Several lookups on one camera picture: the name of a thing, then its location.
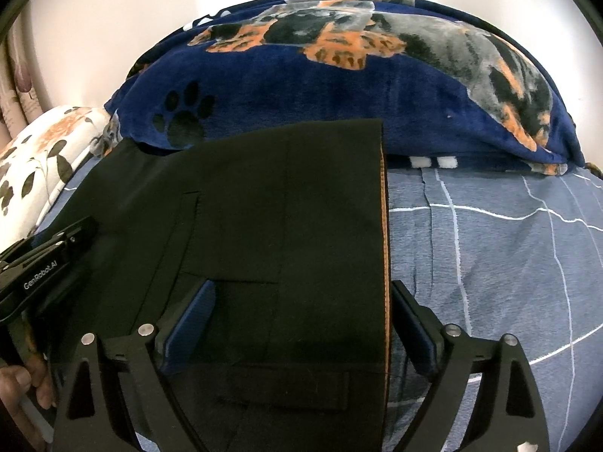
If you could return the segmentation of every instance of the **blue blanket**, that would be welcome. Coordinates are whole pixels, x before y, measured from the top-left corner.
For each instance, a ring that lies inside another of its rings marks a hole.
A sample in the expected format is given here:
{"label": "blue blanket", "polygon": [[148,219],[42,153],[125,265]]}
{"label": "blue blanket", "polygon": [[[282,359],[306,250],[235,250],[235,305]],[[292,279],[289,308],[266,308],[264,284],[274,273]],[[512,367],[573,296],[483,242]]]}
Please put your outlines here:
{"label": "blue blanket", "polygon": [[[256,0],[144,53],[107,135],[174,150],[307,120],[378,117],[408,167],[583,166],[548,74],[510,37],[424,0]],[[110,141],[101,146],[110,147]]]}

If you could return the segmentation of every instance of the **black vest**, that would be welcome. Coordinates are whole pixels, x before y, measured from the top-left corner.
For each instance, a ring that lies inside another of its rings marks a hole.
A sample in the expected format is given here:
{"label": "black vest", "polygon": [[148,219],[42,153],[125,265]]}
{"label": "black vest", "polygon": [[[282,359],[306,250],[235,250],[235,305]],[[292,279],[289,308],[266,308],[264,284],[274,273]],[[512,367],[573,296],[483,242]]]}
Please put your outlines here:
{"label": "black vest", "polygon": [[57,288],[71,292],[37,329],[57,375],[83,334],[154,324],[206,278],[215,308],[170,385],[209,451],[381,450],[390,352],[381,132],[377,120],[303,123],[166,157],[124,140],[47,231],[87,215],[99,223]]}

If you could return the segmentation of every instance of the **black paw print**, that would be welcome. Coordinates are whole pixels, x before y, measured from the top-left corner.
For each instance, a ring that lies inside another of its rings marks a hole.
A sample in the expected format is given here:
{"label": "black paw print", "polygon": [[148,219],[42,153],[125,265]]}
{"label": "black paw print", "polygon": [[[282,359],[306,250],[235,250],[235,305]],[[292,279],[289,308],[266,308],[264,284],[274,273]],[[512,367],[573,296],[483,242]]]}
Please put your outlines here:
{"label": "black paw print", "polygon": [[201,143],[205,138],[201,120],[212,115],[216,99],[213,95],[206,95],[201,100],[199,97],[199,83],[191,81],[182,94],[182,100],[175,90],[165,96],[164,106],[168,114],[153,116],[155,129],[162,134],[167,131],[168,141],[177,149]]}

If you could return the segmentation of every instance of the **white wall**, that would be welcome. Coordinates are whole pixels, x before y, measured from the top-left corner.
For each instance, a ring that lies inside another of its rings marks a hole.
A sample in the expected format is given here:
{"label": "white wall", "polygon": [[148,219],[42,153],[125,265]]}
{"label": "white wall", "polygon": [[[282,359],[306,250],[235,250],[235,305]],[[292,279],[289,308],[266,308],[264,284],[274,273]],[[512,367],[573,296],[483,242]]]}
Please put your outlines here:
{"label": "white wall", "polygon": [[[45,108],[101,106],[136,58],[194,18],[249,0],[32,0],[25,10]],[[556,81],[587,161],[603,164],[603,47],[572,0],[432,0],[488,20]]]}

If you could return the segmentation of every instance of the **beige curtain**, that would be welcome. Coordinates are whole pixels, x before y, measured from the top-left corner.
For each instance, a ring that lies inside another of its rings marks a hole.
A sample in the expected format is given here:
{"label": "beige curtain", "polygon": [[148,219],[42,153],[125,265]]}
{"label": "beige curtain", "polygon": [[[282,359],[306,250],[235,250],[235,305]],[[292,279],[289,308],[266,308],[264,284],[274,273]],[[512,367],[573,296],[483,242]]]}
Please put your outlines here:
{"label": "beige curtain", "polygon": [[41,113],[25,56],[19,16],[0,43],[0,151]]}

